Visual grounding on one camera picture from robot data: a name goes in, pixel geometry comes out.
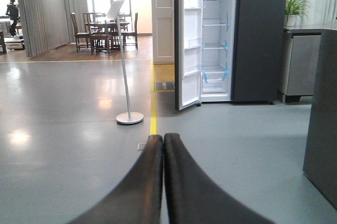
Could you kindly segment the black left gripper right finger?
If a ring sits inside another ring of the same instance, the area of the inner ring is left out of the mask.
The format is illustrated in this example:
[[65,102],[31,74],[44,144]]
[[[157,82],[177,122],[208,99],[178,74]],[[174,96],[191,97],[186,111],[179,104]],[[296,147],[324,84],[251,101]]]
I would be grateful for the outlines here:
[[170,223],[272,223],[222,190],[177,133],[164,136],[164,180]]

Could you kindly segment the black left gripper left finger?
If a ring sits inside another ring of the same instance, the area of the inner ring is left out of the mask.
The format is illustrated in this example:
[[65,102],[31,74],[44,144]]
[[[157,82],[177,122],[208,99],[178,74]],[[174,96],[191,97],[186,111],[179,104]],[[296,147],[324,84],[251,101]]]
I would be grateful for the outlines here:
[[69,223],[160,223],[162,190],[163,138],[150,135],[119,184]]

